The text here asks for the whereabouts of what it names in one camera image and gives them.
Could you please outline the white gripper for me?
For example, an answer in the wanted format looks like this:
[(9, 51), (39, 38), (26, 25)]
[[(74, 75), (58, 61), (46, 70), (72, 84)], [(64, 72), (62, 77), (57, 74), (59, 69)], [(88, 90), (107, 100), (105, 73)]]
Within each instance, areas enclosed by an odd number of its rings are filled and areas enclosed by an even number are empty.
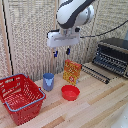
[[(61, 46), (71, 46), (75, 45), (80, 40), (80, 29), (70, 28), (70, 29), (57, 29), (51, 30), (47, 33), (47, 45), (51, 48), (61, 47)], [(71, 48), (67, 48), (66, 54), (70, 55)], [(58, 50), (53, 51), (54, 58), (58, 56)]]

